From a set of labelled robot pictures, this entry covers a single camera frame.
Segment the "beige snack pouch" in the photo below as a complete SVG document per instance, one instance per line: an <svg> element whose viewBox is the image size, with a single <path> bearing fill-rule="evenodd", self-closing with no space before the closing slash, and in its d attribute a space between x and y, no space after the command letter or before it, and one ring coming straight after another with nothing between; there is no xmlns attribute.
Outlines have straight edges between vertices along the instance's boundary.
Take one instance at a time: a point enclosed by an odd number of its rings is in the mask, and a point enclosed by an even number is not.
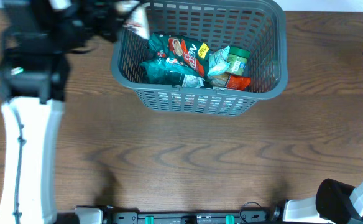
<svg viewBox="0 0 363 224"><path fill-rule="evenodd" d="M141 38L150 39L150 30L147 14L142 1L122 0L114 4L122 21L122 26Z"/></svg>

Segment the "green Nescafe coffee bag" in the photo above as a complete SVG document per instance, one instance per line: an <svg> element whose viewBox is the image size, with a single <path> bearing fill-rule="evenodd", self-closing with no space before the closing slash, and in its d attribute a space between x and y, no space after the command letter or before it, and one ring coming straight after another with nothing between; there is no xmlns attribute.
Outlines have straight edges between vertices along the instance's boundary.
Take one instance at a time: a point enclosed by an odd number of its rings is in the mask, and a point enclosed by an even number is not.
<svg viewBox="0 0 363 224"><path fill-rule="evenodd" d="M153 58L140 65L149 84L204 87L211 54L206 43L182 35L153 33L148 47Z"/></svg>

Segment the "grey plastic basket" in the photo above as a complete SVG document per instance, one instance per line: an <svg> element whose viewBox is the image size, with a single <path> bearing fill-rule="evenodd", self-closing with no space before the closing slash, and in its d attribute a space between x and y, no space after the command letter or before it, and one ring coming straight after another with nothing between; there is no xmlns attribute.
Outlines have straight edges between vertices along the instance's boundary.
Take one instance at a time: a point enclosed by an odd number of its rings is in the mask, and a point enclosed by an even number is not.
<svg viewBox="0 0 363 224"><path fill-rule="evenodd" d="M114 44L111 72L117 82L134 90L142 103L153 110L239 116L260 100L280 95L288 83L286 17L273 0L238 1L146 1L152 32L183 35L199 40L215 51L235 46L250 52L244 75L251 84L244 91L210 88L182 88L151 85L143 61L152 58L148 42L124 30ZM181 110L161 106L158 92L182 95L218 96L243 99L239 109Z"/></svg>

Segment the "small light blue packet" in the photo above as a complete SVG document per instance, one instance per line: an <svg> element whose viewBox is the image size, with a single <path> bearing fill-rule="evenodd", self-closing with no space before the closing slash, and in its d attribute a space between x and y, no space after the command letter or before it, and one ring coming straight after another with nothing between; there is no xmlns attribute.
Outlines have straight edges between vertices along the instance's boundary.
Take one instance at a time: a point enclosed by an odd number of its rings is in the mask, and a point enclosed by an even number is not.
<svg viewBox="0 0 363 224"><path fill-rule="evenodd" d="M223 49L219 49L209 56L209 77L221 75L229 68L230 63L227 61L229 50L230 46L227 46Z"/></svg>

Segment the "green lid jar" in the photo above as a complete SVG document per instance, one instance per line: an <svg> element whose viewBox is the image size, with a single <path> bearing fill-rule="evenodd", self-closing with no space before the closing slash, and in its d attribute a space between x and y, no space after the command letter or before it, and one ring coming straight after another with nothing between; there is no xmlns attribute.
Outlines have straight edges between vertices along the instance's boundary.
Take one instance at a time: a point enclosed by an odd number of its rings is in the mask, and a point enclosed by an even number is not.
<svg viewBox="0 0 363 224"><path fill-rule="evenodd" d="M233 75L243 76L249 56L250 52L248 50L230 47L227 58L229 68L226 71Z"/></svg>

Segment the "orange spaghetti pack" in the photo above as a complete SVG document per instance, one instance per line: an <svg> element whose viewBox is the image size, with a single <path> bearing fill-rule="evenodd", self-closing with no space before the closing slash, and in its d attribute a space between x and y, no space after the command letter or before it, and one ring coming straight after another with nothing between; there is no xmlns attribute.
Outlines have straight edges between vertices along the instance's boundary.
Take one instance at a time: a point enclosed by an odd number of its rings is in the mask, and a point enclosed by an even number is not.
<svg viewBox="0 0 363 224"><path fill-rule="evenodd" d="M245 90L251 83L250 78L228 73L209 76L208 80L212 86L240 91Z"/></svg>

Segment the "multipack tissue packets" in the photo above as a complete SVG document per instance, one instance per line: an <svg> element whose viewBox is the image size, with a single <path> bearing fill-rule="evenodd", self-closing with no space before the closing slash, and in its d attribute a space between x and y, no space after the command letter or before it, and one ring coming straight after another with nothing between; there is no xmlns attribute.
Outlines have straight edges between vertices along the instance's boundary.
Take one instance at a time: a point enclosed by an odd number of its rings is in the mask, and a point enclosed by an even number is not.
<svg viewBox="0 0 363 224"><path fill-rule="evenodd" d="M222 98L218 96L182 95L181 93L158 92L161 106L167 106L175 111L187 110L228 110L233 106L239 109L245 101L237 98Z"/></svg>

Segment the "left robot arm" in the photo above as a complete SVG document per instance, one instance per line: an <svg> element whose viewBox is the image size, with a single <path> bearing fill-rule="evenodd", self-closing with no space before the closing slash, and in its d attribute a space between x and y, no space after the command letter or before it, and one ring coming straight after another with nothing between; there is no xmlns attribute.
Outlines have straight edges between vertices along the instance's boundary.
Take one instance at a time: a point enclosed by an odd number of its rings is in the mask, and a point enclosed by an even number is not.
<svg viewBox="0 0 363 224"><path fill-rule="evenodd" d="M6 130L0 223L55 223L57 133L70 72L68 54L84 54L94 36L117 41L133 13L123 1L76 1L56 11L49 1L4 1L10 26L0 62Z"/></svg>

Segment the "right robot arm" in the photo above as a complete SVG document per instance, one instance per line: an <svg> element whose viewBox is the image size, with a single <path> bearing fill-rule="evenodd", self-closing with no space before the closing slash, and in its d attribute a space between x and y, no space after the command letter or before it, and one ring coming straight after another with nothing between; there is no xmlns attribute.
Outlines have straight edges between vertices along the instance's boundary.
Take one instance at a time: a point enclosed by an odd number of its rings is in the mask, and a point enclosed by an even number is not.
<svg viewBox="0 0 363 224"><path fill-rule="evenodd" d="M315 196L274 208L272 223L363 224L363 181L357 187L325 179Z"/></svg>

